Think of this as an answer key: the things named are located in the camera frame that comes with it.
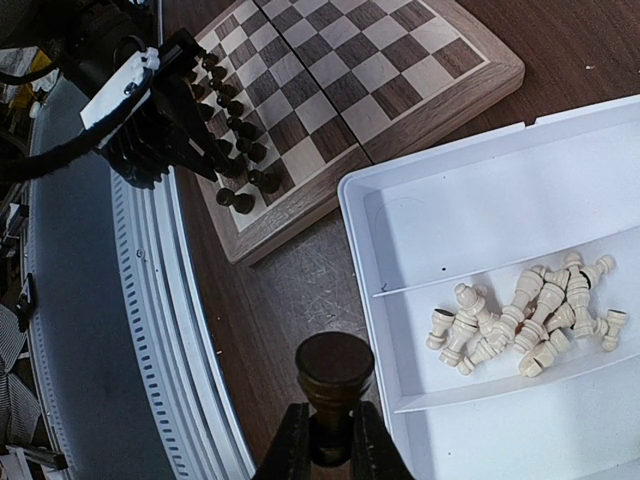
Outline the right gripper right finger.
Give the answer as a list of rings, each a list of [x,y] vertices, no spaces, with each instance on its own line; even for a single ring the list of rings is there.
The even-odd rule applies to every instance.
[[[372,402],[360,402],[354,411],[350,459],[351,479],[413,479]]]

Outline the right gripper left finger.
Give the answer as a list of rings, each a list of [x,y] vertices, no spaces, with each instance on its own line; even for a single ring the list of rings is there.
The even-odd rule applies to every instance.
[[[290,404],[253,480],[310,478],[309,404]]]

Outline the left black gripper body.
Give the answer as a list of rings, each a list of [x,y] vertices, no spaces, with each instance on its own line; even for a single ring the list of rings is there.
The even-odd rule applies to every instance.
[[[179,164],[202,177],[216,180],[219,173],[215,167],[225,158],[205,126],[189,87],[186,84],[155,84],[154,102],[177,130],[172,136],[177,143]]]

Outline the dark rook piece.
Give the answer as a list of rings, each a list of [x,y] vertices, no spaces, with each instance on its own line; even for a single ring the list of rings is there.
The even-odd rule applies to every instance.
[[[215,167],[216,172],[226,178],[239,177],[244,172],[244,167],[231,157],[233,144],[225,139],[217,139],[215,143],[225,158],[224,162],[218,163]]]

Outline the dark rook corner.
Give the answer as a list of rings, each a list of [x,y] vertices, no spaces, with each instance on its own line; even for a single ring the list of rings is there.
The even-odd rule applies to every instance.
[[[200,59],[200,66],[206,71],[212,71],[220,62],[220,57],[215,53],[205,53]]]

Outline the dark queen piece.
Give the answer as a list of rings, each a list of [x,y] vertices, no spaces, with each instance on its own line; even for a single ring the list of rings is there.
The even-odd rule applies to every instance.
[[[338,467],[351,455],[355,409],[371,384],[374,356],[362,339],[339,331],[315,334],[296,350],[298,382],[316,413],[310,419],[311,460]]]

